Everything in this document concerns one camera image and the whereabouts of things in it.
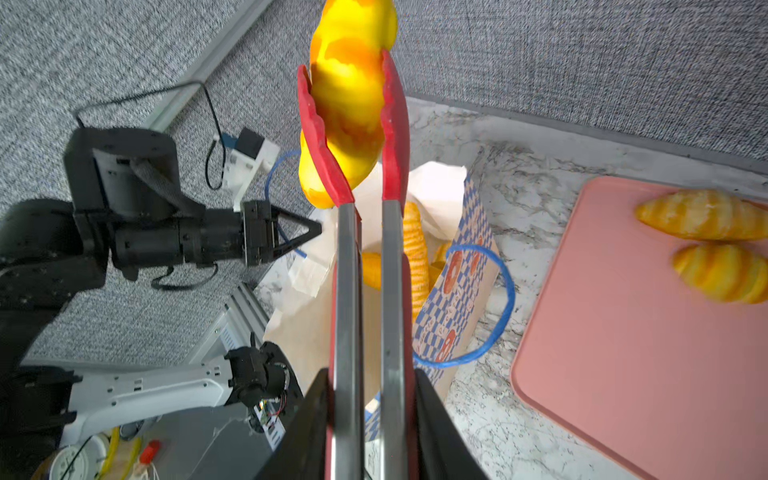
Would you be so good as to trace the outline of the small yellow bread piece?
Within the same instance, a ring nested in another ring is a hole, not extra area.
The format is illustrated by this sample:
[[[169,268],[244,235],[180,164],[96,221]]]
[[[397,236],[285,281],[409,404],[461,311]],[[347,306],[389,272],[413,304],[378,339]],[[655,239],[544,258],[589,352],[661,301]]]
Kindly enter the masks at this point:
[[[384,143],[382,52],[398,32],[394,3],[327,1],[310,42],[310,93],[330,152],[351,188],[373,170]]]

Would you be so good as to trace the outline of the checkered paper bread bag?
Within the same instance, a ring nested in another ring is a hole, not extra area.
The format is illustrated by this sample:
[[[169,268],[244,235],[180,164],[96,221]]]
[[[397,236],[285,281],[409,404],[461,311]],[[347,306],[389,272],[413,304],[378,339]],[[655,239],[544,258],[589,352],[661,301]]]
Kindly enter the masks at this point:
[[[364,252],[381,253],[382,167],[376,165],[354,190],[362,218]],[[485,310],[498,265],[474,248],[495,250],[490,224],[477,188],[466,168],[427,162],[409,174],[408,202],[415,203],[427,243],[431,291],[413,321],[416,365],[440,397],[445,397],[459,365],[482,357],[488,345],[472,347],[469,339]],[[307,390],[330,355],[332,272],[336,255],[337,212],[317,210],[323,233],[294,254],[266,330],[293,365],[301,389]],[[380,385],[380,293],[365,285],[365,399],[378,410]],[[378,439],[378,418],[366,425],[366,441]]]

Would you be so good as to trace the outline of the red silicone kitchen tongs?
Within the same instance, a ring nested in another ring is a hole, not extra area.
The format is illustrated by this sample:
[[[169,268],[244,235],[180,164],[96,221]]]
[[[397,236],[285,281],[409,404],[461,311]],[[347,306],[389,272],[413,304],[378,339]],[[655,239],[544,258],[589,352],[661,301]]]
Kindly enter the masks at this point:
[[[326,128],[310,94],[306,69],[298,74],[298,100],[305,142],[315,169],[337,208],[336,263],[332,285],[332,333],[327,370],[325,476],[360,479],[365,472],[366,425],[378,418],[383,479],[418,478],[415,379],[411,358],[411,287],[404,252],[403,218],[409,177],[408,113],[394,60],[383,52],[380,113],[381,248],[370,260],[362,246],[362,218],[342,167],[327,142]],[[380,385],[378,410],[365,399],[363,288],[374,275],[379,284]]]

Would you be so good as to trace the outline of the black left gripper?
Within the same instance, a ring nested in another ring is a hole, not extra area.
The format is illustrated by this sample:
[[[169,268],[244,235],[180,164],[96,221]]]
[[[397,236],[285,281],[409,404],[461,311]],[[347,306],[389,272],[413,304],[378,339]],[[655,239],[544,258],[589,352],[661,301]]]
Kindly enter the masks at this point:
[[[284,223],[297,228],[294,236],[287,234]],[[302,247],[322,232],[316,220],[254,200],[238,212],[206,209],[200,217],[121,225],[115,230],[113,264],[119,269],[208,266],[229,260],[257,265],[273,250],[276,258],[289,253],[305,257]]]

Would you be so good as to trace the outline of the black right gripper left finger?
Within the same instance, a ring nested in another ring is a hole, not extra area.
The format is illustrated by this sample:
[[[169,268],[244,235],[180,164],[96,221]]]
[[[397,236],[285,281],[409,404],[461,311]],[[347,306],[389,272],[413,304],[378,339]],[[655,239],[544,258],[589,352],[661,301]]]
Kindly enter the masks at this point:
[[[326,478],[326,440],[329,419],[328,369],[315,377],[277,450],[256,479]]]

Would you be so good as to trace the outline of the long twisted bread stick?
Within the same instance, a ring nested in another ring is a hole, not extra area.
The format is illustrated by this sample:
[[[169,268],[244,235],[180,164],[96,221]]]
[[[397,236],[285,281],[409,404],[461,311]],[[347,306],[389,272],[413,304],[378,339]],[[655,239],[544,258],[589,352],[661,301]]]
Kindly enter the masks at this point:
[[[403,249],[409,261],[412,320],[421,312],[431,291],[427,243],[422,230],[420,210],[407,202],[403,216]]]

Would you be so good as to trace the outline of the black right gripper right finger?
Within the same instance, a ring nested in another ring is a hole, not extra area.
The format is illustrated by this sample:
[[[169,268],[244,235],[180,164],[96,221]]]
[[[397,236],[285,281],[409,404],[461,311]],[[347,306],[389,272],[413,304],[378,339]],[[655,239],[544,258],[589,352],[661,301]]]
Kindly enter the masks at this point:
[[[487,479],[421,369],[415,370],[415,400],[419,478]]]

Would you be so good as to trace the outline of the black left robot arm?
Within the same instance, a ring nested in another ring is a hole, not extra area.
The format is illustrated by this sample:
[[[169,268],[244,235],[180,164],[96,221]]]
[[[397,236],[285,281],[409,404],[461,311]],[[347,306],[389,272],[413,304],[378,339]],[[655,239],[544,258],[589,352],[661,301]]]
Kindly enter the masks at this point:
[[[76,129],[63,164],[71,197],[34,199],[1,221],[1,443],[60,448],[114,426],[185,409],[277,397],[288,373],[270,347],[237,348],[198,366],[85,377],[22,361],[79,293],[103,287],[109,267],[135,280],[142,269],[239,260],[273,262],[318,237],[282,241],[293,214],[265,200],[210,209],[180,186],[177,147],[140,128]]]

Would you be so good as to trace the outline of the oval french bread loaf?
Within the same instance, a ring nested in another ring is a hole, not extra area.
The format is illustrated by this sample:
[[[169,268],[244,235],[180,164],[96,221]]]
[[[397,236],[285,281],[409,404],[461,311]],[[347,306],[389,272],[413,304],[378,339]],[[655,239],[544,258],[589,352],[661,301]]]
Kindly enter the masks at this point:
[[[363,252],[361,261],[364,283],[370,288],[380,290],[382,287],[381,255],[375,252]]]

